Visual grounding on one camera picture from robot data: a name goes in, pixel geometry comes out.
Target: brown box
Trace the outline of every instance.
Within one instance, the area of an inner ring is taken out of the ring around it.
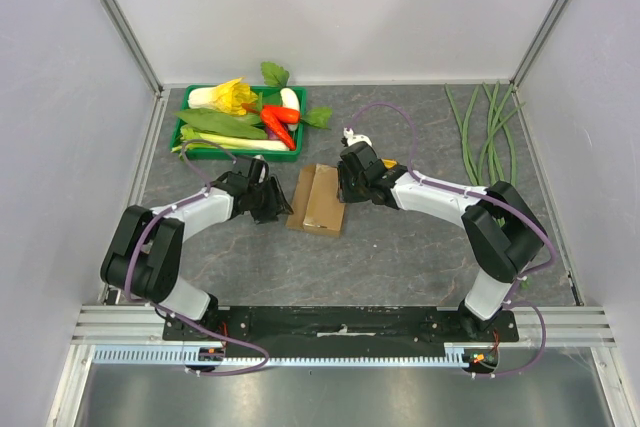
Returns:
[[[344,204],[338,200],[338,169],[311,164],[300,170],[287,228],[340,237]]]

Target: white wall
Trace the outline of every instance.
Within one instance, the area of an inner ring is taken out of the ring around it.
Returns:
[[[165,83],[509,78],[553,0],[118,0]]]
[[[0,424],[44,425],[152,94],[98,0],[0,0]]]
[[[572,0],[525,79],[527,120],[579,286],[640,392],[640,3]]]

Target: red pepper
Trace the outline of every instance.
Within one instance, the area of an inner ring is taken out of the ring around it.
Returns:
[[[288,109],[280,105],[263,105],[262,109],[269,109],[280,122],[285,124],[297,124],[300,122],[300,112],[297,110]]]
[[[282,142],[284,142],[284,145],[286,145],[289,150],[296,150],[296,143],[289,135],[286,127],[280,123],[276,114],[274,114],[271,109],[263,108],[262,112],[260,112],[260,119],[262,119],[264,125],[269,127],[273,133],[276,134]]]

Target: green plastic basket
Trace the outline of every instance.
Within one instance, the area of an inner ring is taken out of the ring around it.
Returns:
[[[200,87],[214,87],[213,85],[190,85],[187,87],[187,91],[184,94],[184,99],[182,100],[182,107],[180,110],[186,110],[189,108],[189,94],[194,89],[199,89]],[[305,113],[306,104],[307,104],[307,90],[304,87],[290,87],[296,95],[298,96],[298,100],[300,101],[300,114]],[[262,92],[264,97],[275,94],[279,92],[280,89],[275,87],[265,87],[265,86],[251,86],[251,90],[256,94]],[[173,131],[173,136],[171,137],[171,145],[169,145],[170,149],[177,147],[180,145],[180,127],[184,125],[184,122],[181,119],[177,119],[176,128]],[[265,160],[275,161],[275,162],[294,162],[298,155],[300,155],[300,151],[302,150],[302,139],[304,133],[304,124],[300,122],[298,124],[298,128],[295,132],[291,132],[293,141],[296,143],[296,150],[288,150],[288,151],[275,151],[275,150],[246,150],[246,149],[229,149],[230,152],[233,152],[237,155],[262,155]],[[217,149],[191,149],[187,151],[187,156],[190,159],[226,159],[227,155]]]

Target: yellow flower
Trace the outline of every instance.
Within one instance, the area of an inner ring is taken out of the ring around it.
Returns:
[[[201,87],[189,94],[189,107],[192,109],[215,109],[230,115],[245,115],[242,104],[253,104],[258,95],[251,92],[249,84],[242,77],[233,79],[216,87]]]

